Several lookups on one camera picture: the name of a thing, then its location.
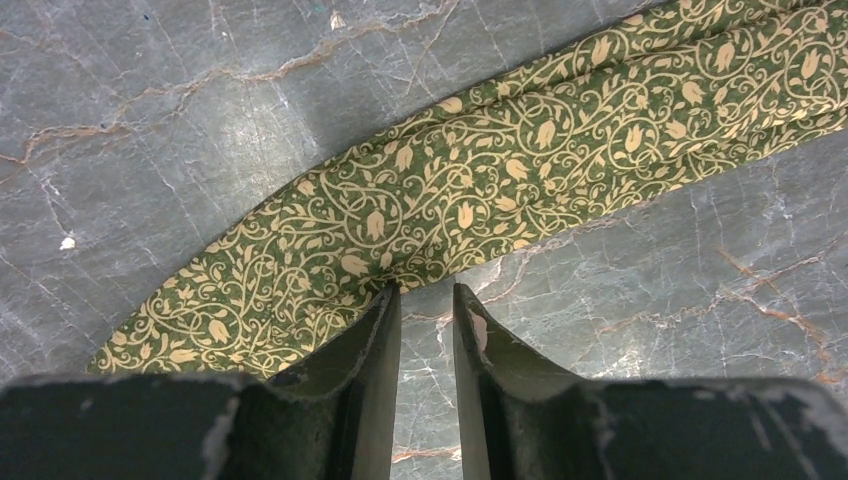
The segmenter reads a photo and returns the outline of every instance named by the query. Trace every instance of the white spot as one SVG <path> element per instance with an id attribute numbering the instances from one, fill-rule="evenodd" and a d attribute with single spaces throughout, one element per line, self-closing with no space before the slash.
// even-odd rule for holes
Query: white spot
<path id="1" fill-rule="evenodd" d="M 72 250 L 77 246 L 77 241 L 71 237 L 65 237 L 62 244 L 59 245 L 59 250 Z"/>
<path id="2" fill-rule="evenodd" d="M 347 23 L 345 23 L 342 16 L 339 15 L 338 10 L 333 10 L 333 15 L 330 16 L 330 30 L 335 30 L 345 26 L 347 26 Z"/>

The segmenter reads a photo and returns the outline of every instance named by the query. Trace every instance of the green floral fabric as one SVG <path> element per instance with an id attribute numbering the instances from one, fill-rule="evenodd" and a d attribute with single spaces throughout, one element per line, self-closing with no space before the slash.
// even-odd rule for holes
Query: green floral fabric
<path id="1" fill-rule="evenodd" d="M 283 187 L 91 372 L 266 378 L 408 290 L 848 123 L 848 0 L 686 0 L 392 127 Z"/>

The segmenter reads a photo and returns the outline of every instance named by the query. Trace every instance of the gray marble surface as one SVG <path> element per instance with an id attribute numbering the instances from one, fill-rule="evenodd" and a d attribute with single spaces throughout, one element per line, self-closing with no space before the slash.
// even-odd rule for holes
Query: gray marble surface
<path id="1" fill-rule="evenodd" d="M 0 380 L 80 370 L 305 169 L 644 3 L 0 3 Z M 461 478 L 456 281 L 588 377 L 785 374 L 848 403 L 846 157 L 832 135 L 406 295 L 393 477 Z"/>

